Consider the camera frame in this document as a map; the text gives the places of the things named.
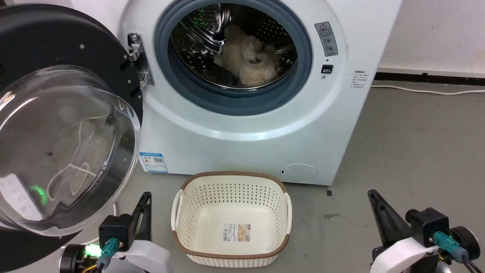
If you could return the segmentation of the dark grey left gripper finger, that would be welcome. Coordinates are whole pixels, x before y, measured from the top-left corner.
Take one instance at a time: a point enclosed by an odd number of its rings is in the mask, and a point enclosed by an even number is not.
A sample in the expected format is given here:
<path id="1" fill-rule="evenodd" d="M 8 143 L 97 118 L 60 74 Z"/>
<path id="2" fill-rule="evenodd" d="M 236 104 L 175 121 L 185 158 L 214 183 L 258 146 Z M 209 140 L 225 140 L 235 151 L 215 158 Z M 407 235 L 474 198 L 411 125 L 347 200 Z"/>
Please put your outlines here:
<path id="1" fill-rule="evenodd" d="M 132 212 L 132 231 L 135 240 L 152 241 L 152 194 L 144 192 Z"/>

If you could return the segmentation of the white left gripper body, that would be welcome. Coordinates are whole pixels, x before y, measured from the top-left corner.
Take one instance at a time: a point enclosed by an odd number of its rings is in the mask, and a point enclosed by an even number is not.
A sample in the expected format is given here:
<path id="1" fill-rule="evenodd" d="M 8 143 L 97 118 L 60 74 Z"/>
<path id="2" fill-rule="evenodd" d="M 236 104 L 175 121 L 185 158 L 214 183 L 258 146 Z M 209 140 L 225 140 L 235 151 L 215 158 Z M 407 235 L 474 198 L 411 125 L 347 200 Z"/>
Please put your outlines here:
<path id="1" fill-rule="evenodd" d="M 151 241 L 135 240 L 126 252 L 117 252 L 109 264 L 110 273 L 173 273 L 168 250 Z"/>

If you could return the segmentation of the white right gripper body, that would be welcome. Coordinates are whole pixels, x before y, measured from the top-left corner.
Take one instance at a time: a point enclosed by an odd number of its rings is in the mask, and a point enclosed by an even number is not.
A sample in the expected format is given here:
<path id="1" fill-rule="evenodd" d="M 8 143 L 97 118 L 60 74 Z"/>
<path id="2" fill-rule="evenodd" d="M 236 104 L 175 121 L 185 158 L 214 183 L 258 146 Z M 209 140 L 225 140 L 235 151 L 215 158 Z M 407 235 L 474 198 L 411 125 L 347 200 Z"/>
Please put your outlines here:
<path id="1" fill-rule="evenodd" d="M 371 273 L 440 273 L 438 246 L 433 237 L 424 246 L 412 237 L 400 240 L 381 239 L 382 246 L 375 248 Z"/>

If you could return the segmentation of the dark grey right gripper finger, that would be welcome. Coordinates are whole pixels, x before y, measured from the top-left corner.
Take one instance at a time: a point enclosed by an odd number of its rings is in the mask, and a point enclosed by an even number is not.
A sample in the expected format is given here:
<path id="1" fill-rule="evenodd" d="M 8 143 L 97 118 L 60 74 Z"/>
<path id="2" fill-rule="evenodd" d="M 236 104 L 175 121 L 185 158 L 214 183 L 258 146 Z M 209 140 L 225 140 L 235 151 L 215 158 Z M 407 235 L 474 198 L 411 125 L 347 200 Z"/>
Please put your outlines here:
<path id="1" fill-rule="evenodd" d="M 368 199 L 383 247 L 412 237 L 411 227 L 377 190 L 369 190 Z"/>

